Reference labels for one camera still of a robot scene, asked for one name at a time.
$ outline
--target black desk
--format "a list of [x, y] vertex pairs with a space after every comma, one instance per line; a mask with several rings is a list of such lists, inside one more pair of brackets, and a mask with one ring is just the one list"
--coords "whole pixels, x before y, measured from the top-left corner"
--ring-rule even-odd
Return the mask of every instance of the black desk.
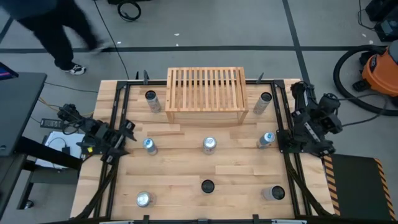
[[33, 171], [28, 155], [80, 170], [81, 160], [22, 137], [47, 75], [20, 73], [0, 81], [0, 219], [22, 169]]

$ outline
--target orange and black striped panel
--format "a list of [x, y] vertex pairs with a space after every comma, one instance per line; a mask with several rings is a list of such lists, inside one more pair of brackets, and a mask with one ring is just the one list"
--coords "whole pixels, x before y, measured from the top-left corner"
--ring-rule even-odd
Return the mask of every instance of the orange and black striped panel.
[[386, 176], [384, 175], [383, 167], [381, 166], [381, 161], [379, 159], [376, 159], [376, 158], [374, 160], [377, 162], [377, 167], [379, 168], [381, 184], [383, 186], [384, 195], [386, 196], [387, 206], [388, 206], [388, 209], [390, 211], [391, 219], [392, 219], [392, 221], [396, 221], [397, 218], [396, 218], [396, 215], [394, 213], [394, 209], [392, 207], [392, 201], [391, 201], [390, 193], [389, 193], [388, 187], [387, 187]]
[[335, 209], [335, 214], [340, 215], [340, 207], [338, 205], [335, 173], [333, 172], [333, 163], [332, 163], [331, 157], [324, 156], [323, 164], [325, 165], [326, 180], [328, 182], [331, 202], [333, 204], [333, 208]]

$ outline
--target white sneaker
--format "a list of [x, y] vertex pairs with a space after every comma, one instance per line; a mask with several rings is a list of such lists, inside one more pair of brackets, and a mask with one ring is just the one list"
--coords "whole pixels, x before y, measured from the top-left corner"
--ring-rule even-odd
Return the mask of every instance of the white sneaker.
[[62, 70], [64, 72], [69, 72], [72, 75], [82, 75], [86, 72], [86, 67], [83, 67], [81, 65], [75, 64], [75, 66], [73, 66], [73, 69], [71, 70]]
[[103, 52], [104, 50], [110, 48], [111, 46], [112, 46], [112, 43], [111, 43], [111, 42], [109, 42], [109, 41], [107, 41], [107, 40], [100, 40], [100, 41], [98, 42], [97, 48], [91, 50], [91, 53], [92, 53], [93, 55], [99, 54], [99, 53]]

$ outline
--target butcher block tabletop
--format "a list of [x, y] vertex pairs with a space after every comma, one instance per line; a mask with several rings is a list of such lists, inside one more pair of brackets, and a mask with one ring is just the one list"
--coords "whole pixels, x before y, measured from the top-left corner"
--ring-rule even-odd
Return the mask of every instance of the butcher block tabletop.
[[[284, 81], [292, 110], [290, 86], [300, 80]], [[101, 82], [94, 119], [110, 122], [116, 83], [117, 80]], [[151, 220], [252, 219], [253, 214], [259, 218], [294, 218], [284, 158], [277, 141], [264, 150], [256, 147], [262, 134], [277, 131], [273, 102], [262, 115], [252, 112], [261, 93], [271, 93], [270, 85], [246, 85], [249, 113], [241, 125], [236, 122], [236, 113], [179, 113], [174, 124], [169, 124], [164, 110], [151, 113], [145, 99], [148, 90], [156, 92], [164, 109], [166, 85], [131, 87], [126, 119], [136, 124], [137, 142], [128, 139], [125, 150], [130, 154], [120, 158], [112, 220], [142, 220], [144, 215]], [[277, 94], [281, 104], [279, 90]], [[124, 90], [119, 99], [116, 129], [123, 96]], [[217, 141], [212, 155], [202, 151], [203, 140], [208, 136]], [[145, 138], [154, 140], [156, 155], [149, 155], [142, 147]], [[308, 189], [327, 211], [334, 213], [321, 160], [309, 154], [300, 156]], [[71, 217], [78, 215], [96, 192], [101, 166], [100, 156], [83, 163]], [[201, 190], [201, 183], [207, 179], [215, 184], [210, 194]], [[274, 185], [282, 186], [286, 196], [279, 201], [262, 198], [261, 190]], [[297, 186], [296, 189], [303, 214], [303, 200]], [[150, 207], [137, 206], [136, 196], [142, 191], [154, 196]], [[105, 192], [101, 215], [105, 214], [107, 199]]]

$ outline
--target orange vacuum cleaner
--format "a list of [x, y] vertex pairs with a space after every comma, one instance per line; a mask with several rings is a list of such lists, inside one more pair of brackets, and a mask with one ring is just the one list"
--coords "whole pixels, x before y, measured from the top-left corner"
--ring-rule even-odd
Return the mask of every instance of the orange vacuum cleaner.
[[391, 102], [398, 106], [398, 40], [393, 41], [388, 47], [375, 45], [362, 45], [355, 47], [345, 53], [335, 66], [333, 71], [333, 81], [337, 90], [351, 102], [359, 107], [373, 113], [381, 113], [386, 116], [398, 116], [398, 110], [384, 110], [370, 105], [359, 98], [355, 98], [341, 84], [340, 69], [345, 61], [352, 55], [364, 52], [359, 58], [359, 62], [364, 66], [362, 80], [353, 84], [356, 91], [372, 89], [379, 93], [390, 96]]

